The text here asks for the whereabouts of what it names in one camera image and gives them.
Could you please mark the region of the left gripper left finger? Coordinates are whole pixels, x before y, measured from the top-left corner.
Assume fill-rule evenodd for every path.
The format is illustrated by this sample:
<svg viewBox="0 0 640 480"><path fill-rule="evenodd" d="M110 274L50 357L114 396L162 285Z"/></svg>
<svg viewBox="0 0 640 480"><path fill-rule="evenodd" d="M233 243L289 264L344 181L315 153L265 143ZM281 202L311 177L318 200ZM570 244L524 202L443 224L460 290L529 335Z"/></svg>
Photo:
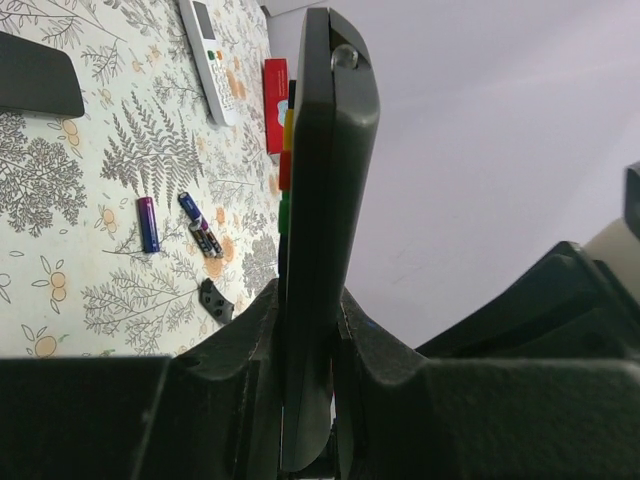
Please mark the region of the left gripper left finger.
<svg viewBox="0 0 640 480"><path fill-rule="evenodd" d="M5 359L5 479L273 479L281 400L270 282L176 357Z"/></svg>

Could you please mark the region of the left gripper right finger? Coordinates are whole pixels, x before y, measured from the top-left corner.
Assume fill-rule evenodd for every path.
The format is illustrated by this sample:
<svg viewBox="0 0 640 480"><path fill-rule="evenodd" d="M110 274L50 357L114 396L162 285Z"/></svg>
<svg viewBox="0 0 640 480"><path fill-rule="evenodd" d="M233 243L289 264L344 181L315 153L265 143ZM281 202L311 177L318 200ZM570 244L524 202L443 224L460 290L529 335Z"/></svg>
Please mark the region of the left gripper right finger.
<svg viewBox="0 0 640 480"><path fill-rule="evenodd" d="M428 359L345 294L333 359L345 479L635 479L639 367Z"/></svg>

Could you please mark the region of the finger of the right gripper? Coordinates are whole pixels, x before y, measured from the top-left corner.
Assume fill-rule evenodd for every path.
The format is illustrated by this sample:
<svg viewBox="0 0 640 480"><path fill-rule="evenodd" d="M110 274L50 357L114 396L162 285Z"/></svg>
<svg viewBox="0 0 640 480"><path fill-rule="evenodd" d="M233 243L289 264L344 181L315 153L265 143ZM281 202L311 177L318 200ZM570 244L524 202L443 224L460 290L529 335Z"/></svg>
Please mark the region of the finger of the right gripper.
<svg viewBox="0 0 640 480"><path fill-rule="evenodd" d="M605 262L563 241L416 350L428 358L636 360L639 304Z"/></svg>

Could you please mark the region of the black battery cover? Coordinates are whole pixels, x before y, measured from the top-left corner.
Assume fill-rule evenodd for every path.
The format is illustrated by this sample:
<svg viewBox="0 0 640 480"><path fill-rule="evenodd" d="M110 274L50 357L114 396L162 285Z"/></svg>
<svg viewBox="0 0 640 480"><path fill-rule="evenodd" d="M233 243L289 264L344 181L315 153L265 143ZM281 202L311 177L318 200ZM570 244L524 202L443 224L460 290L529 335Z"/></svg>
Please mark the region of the black battery cover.
<svg viewBox="0 0 640 480"><path fill-rule="evenodd" d="M200 284L199 302L219 324L227 325L232 321L234 304L224 297L209 278Z"/></svg>

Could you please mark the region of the black TV remote with buttons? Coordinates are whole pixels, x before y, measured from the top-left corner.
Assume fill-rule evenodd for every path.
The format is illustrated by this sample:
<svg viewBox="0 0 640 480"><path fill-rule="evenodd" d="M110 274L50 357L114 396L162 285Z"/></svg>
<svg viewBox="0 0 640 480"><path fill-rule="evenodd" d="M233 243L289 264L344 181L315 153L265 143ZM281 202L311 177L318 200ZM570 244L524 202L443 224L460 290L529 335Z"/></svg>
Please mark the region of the black TV remote with buttons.
<svg viewBox="0 0 640 480"><path fill-rule="evenodd" d="M309 466L329 437L330 341L379 119L378 88L362 35L333 9L308 9L295 91L279 324L287 472Z"/></svg>

